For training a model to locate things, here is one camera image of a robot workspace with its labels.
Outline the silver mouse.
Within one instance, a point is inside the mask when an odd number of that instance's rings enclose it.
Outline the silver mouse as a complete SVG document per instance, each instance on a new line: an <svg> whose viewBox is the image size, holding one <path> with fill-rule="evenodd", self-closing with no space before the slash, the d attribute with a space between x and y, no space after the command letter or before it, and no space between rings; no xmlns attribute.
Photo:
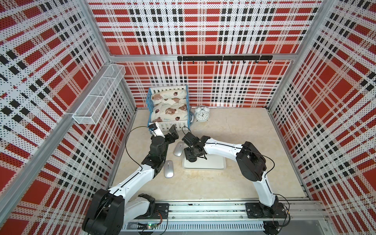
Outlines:
<svg viewBox="0 0 376 235"><path fill-rule="evenodd" d="M184 149L185 149L185 143L179 142L173 151L173 155L176 157L181 157L182 154L184 153Z"/></svg>
<svg viewBox="0 0 376 235"><path fill-rule="evenodd" d="M172 178L174 176L173 161L167 160L164 164L164 176L165 178Z"/></svg>

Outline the white plastic storage tray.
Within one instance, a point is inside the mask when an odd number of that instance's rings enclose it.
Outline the white plastic storage tray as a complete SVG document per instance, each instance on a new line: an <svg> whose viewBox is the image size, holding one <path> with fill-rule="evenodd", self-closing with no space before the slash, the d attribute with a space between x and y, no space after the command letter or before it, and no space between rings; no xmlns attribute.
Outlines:
<svg viewBox="0 0 376 235"><path fill-rule="evenodd" d="M184 169L192 170L225 170L226 166L225 158L215 154L206 155L206 159L197 158L195 162L189 162L186 158L182 161Z"/></svg>

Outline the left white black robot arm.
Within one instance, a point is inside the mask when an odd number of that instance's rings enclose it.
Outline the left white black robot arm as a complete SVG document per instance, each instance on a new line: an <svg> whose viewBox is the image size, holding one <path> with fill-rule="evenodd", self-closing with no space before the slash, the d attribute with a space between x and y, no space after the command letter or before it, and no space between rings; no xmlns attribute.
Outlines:
<svg viewBox="0 0 376 235"><path fill-rule="evenodd" d="M138 216L151 216L155 199L147 194L132 197L163 169L169 144L178 140L176 125L163 134L157 122L148 126L152 134L150 150L139 168L116 186L99 189L93 196L82 224L89 235L118 235L124 224Z"/></svg>

